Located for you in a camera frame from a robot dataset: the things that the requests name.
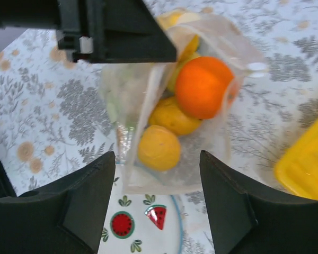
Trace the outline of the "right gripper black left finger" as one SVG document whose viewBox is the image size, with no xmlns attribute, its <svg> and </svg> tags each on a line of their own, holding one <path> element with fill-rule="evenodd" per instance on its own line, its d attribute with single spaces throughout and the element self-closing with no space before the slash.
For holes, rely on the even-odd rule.
<svg viewBox="0 0 318 254">
<path fill-rule="evenodd" d="M 50 184 L 0 197 L 0 253 L 97 253 L 115 169 L 110 151 Z"/>
</svg>

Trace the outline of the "clear zip top bag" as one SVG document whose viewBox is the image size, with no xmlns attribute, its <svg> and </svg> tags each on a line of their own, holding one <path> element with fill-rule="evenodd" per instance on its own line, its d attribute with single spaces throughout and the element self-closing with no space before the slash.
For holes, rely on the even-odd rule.
<svg viewBox="0 0 318 254">
<path fill-rule="evenodd" d="M 222 15 L 177 9 L 158 22 L 176 47 L 176 62 L 101 71 L 99 95 L 116 128 L 128 194 L 200 190 L 200 153 L 230 159 L 228 111 L 243 80 L 268 71 L 262 53 Z"/>
</svg>

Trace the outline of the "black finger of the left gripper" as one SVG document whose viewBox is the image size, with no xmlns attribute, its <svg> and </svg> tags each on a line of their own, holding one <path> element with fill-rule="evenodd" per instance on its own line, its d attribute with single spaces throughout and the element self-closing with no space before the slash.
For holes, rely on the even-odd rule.
<svg viewBox="0 0 318 254">
<path fill-rule="evenodd" d="M 143 1 L 90 1 L 91 63 L 175 62 L 177 49 Z"/>
</svg>

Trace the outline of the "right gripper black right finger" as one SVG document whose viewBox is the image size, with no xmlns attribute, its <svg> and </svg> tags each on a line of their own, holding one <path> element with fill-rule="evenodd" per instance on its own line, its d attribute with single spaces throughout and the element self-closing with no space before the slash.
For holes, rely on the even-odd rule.
<svg viewBox="0 0 318 254">
<path fill-rule="evenodd" d="M 318 201 L 266 186 L 200 154 L 216 253 L 318 253 Z"/>
</svg>

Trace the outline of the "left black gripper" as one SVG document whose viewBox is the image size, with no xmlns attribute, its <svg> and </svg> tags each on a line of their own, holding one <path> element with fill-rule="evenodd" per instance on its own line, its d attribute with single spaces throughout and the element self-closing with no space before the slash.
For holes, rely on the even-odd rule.
<svg viewBox="0 0 318 254">
<path fill-rule="evenodd" d="M 0 29 L 53 29 L 69 61 L 90 62 L 94 9 L 95 1 L 0 1 Z"/>
</svg>

